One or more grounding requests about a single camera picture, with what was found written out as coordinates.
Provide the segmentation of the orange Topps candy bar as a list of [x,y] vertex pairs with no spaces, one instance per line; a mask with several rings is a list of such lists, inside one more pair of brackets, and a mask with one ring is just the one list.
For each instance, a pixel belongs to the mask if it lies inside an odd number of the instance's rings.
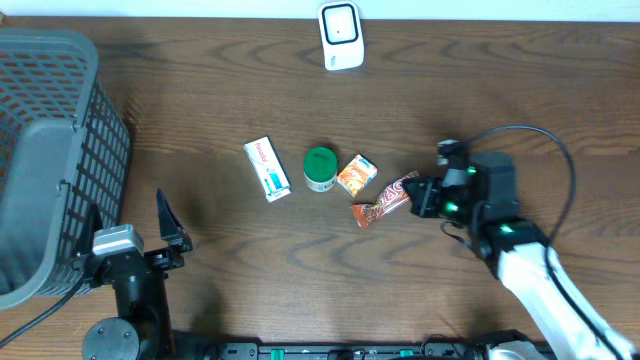
[[393,212],[409,201],[409,196],[404,190],[403,182],[410,178],[417,177],[419,172],[413,170],[402,178],[395,180],[388,185],[378,196],[373,204],[355,204],[351,207],[357,224],[361,228],[367,228],[375,221]]

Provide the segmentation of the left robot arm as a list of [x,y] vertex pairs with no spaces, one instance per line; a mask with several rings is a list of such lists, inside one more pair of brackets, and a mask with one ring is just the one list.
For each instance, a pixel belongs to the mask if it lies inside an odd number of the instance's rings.
[[106,228],[98,206],[89,207],[71,264],[82,285],[113,288],[117,315],[87,332],[85,359],[161,359],[175,353],[165,280],[170,270],[184,266],[183,255],[193,245],[161,190],[156,201],[166,246],[151,251],[132,225]]

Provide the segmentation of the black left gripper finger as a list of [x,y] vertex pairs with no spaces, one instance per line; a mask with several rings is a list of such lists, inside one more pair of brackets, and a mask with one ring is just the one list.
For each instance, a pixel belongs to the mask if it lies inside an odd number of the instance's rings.
[[161,239],[177,250],[192,250],[191,237],[172,211],[163,191],[156,192]]
[[88,256],[93,253],[94,235],[103,229],[103,222],[97,204],[91,204],[88,208],[87,216],[82,226],[81,233],[74,247],[74,255],[77,258]]

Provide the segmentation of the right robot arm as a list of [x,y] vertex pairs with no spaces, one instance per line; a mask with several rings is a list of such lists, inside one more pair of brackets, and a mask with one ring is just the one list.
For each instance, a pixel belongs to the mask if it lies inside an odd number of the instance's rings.
[[468,233],[463,245],[521,302],[558,359],[636,359],[564,270],[551,239],[520,215],[512,158],[452,155],[443,177],[403,181],[412,212]]

